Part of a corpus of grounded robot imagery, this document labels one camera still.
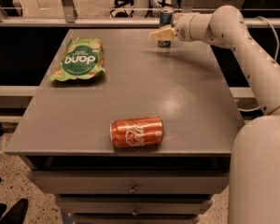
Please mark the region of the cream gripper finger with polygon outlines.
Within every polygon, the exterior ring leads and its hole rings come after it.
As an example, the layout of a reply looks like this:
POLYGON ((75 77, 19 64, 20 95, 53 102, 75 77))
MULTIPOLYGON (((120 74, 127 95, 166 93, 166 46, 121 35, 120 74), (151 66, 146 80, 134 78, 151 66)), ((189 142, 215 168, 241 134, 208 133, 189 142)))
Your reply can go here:
POLYGON ((154 41, 173 41, 176 37, 175 29, 171 25, 163 26, 150 34, 154 41))

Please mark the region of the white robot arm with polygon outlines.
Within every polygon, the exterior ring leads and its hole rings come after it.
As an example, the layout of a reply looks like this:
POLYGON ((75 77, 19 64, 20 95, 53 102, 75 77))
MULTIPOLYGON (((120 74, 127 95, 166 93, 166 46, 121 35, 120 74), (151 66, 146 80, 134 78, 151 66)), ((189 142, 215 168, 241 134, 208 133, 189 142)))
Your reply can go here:
POLYGON ((177 13, 150 34, 155 41, 202 41, 229 49, 258 104, 231 148, 229 224, 280 224, 280 64, 249 33, 240 10, 177 13))

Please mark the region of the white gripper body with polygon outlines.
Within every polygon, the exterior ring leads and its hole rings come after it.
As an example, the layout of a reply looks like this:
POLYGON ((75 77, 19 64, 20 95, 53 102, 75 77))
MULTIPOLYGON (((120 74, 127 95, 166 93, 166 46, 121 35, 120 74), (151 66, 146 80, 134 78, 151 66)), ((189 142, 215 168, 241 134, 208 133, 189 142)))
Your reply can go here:
POLYGON ((174 29, 179 40, 185 42, 211 42, 211 14, 177 13, 174 15, 174 29))

